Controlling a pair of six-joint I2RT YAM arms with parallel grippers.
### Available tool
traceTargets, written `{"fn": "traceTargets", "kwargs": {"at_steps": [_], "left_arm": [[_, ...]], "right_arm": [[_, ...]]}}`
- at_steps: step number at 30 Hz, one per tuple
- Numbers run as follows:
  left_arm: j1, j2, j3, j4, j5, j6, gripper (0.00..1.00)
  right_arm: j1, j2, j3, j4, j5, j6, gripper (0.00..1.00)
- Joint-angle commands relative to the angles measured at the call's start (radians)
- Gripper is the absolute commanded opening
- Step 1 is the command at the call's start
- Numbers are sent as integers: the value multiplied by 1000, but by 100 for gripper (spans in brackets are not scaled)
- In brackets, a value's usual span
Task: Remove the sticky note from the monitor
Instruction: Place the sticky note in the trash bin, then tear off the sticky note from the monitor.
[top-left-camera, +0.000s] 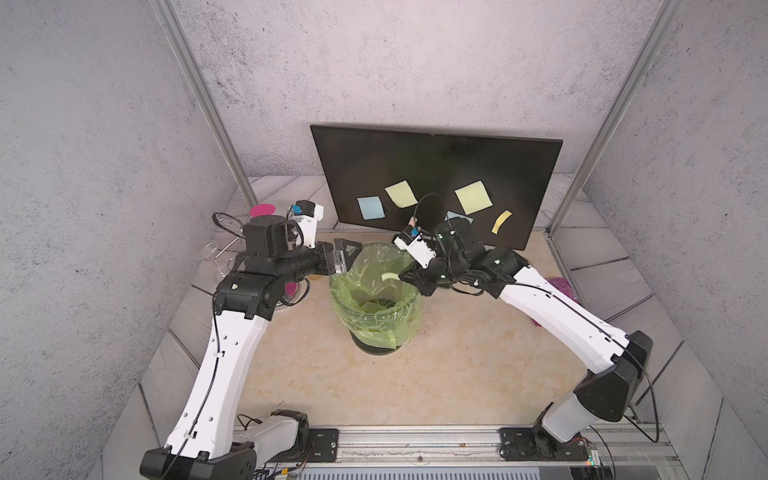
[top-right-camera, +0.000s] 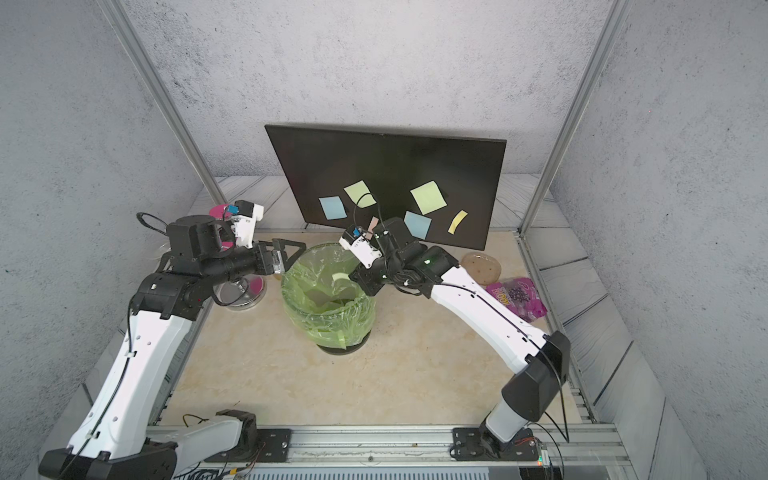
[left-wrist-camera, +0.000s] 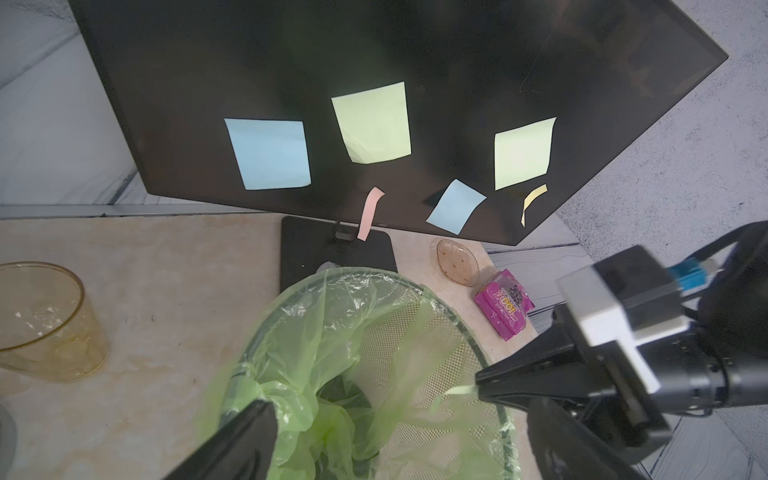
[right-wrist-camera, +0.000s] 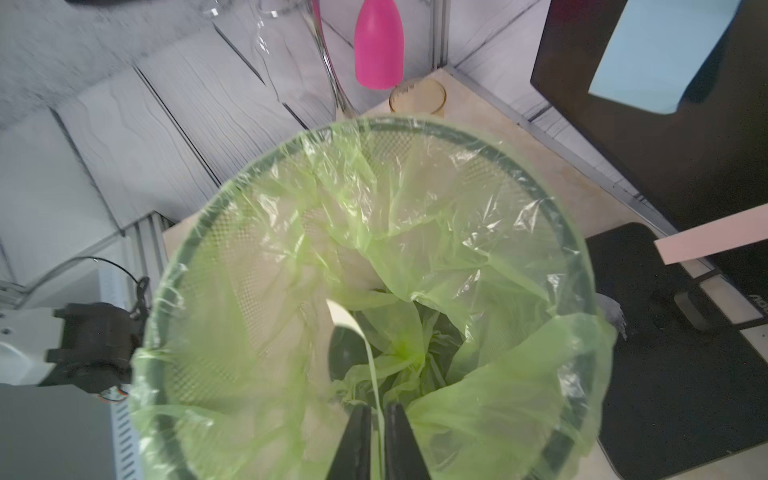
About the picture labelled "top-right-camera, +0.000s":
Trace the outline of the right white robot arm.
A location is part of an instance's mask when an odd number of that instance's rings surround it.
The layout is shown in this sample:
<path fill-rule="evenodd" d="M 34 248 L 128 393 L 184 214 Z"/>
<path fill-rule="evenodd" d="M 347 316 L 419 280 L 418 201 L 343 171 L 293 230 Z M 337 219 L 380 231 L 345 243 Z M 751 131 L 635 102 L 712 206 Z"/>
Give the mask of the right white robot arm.
<path fill-rule="evenodd" d="M 527 323 L 481 287 L 459 261 L 439 246 L 414 237 L 405 221 L 391 218 L 366 231 L 348 227 L 340 247 L 357 261 L 349 275 L 369 297 L 385 285 L 422 296 L 463 320 L 512 373 L 497 405 L 475 436 L 455 444 L 456 459 L 499 460 L 530 438 L 528 427 L 562 396 L 570 368 L 569 339 Z"/>

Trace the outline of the blue sticky note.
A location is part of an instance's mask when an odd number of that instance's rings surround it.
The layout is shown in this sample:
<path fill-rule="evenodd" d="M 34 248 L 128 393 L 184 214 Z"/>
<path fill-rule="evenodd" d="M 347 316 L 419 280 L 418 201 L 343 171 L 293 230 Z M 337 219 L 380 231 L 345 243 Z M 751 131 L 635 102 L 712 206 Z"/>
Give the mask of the blue sticky note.
<path fill-rule="evenodd" d="M 328 221 L 340 220 L 347 217 L 347 211 L 339 196 L 321 197 L 319 199 L 325 218 Z"/>
<path fill-rule="evenodd" d="M 420 240 L 425 240 L 427 238 L 432 219 L 411 211 L 407 211 L 404 216 L 404 222 L 413 237 Z"/>

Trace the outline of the green sticky note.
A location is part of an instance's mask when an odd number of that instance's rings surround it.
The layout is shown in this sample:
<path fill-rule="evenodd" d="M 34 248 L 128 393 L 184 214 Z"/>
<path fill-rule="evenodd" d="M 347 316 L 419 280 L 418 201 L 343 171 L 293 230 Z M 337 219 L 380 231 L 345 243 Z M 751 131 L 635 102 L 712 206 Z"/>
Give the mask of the green sticky note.
<path fill-rule="evenodd" d="M 377 203 L 369 187 L 363 180 L 345 187 L 344 191 L 356 208 L 364 209 Z"/>
<path fill-rule="evenodd" d="M 428 215 L 447 206 L 439 186 L 429 181 L 410 191 L 422 215 Z"/>

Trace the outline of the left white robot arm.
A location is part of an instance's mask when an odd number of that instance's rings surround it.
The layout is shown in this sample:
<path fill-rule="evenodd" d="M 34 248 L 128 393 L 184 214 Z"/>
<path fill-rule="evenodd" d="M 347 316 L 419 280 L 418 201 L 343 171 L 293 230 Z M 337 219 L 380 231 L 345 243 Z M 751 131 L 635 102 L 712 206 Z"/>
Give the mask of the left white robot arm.
<path fill-rule="evenodd" d="M 208 300 L 225 283 L 287 272 L 303 242 L 256 241 L 253 218 L 182 217 L 165 227 L 170 250 L 131 298 L 126 334 L 102 389 L 66 447 L 38 466 L 49 479 L 172 479 L 205 460 L 248 461 L 260 445 L 256 418 L 223 410 L 152 438 L 152 410 L 170 364 Z"/>

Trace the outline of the pink sticky note strip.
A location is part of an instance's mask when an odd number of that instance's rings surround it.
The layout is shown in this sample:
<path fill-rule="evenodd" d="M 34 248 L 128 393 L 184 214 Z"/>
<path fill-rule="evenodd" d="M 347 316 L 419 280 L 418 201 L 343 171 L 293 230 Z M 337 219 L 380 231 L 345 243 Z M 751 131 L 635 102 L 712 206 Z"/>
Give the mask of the pink sticky note strip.
<path fill-rule="evenodd" d="M 378 217 L 372 217 L 371 218 L 370 223 L 368 225 L 368 232 L 370 234 L 374 233 L 374 229 L 379 224 L 379 222 L 380 222 L 380 219 Z"/>

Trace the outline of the yellow sticky note strip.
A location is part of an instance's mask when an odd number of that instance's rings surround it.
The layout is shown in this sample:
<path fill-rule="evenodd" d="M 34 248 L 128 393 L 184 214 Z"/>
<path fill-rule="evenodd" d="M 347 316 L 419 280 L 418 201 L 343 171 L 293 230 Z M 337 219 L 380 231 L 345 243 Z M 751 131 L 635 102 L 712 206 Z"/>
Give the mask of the yellow sticky note strip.
<path fill-rule="evenodd" d="M 451 235 L 454 235 L 456 233 L 456 230 L 458 229 L 459 225 L 463 222 L 463 220 L 468 216 L 468 212 L 465 210 L 460 210 L 452 219 L 450 226 L 448 228 L 448 233 Z"/>

